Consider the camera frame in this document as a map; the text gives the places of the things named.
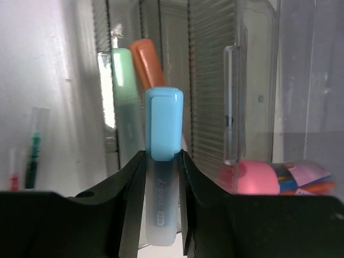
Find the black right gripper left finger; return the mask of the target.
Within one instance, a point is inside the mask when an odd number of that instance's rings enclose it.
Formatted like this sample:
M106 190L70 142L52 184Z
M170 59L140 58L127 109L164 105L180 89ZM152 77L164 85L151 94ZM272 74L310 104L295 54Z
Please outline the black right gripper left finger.
M136 257L146 175L143 151L74 197L1 192L1 257Z

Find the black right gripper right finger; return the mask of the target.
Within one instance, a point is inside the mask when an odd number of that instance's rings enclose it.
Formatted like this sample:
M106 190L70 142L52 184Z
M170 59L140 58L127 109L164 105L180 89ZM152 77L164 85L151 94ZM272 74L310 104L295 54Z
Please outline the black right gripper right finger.
M330 196L231 195L181 151L187 257L343 257L343 203Z

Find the pink glue stick tube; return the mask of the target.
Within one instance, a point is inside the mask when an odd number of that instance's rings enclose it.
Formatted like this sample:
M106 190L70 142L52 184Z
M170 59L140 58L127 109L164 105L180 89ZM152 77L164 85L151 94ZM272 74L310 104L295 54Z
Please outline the pink glue stick tube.
M330 172L314 162L241 160L222 167L216 182L232 194L321 195L336 187Z

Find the red clear pen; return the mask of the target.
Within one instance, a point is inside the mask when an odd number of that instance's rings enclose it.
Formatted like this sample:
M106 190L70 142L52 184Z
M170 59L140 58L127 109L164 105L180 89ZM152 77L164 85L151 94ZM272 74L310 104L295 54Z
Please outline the red clear pen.
M10 165L9 165L9 190L19 190L19 154L16 149L10 150Z

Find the green capped highlighter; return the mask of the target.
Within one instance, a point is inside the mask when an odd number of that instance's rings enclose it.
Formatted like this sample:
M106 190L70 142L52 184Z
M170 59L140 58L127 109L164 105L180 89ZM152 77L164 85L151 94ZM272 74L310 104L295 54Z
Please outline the green capped highlighter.
M119 159L124 167L144 147L138 88L129 49L112 50L112 71Z

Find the blue capped highlighter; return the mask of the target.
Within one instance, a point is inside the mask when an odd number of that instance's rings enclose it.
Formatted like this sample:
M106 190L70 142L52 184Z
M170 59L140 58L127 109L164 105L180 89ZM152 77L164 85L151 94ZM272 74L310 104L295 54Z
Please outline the blue capped highlighter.
M146 238L152 246L170 246L176 238L182 124L180 89L162 86L146 91Z

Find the orange capped highlighter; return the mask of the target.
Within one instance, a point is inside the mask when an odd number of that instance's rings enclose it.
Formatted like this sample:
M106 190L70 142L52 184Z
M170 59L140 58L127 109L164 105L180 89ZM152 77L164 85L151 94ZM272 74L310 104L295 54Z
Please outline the orange capped highlighter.
M130 44L129 49L144 91L167 85L161 62L150 39L137 40Z

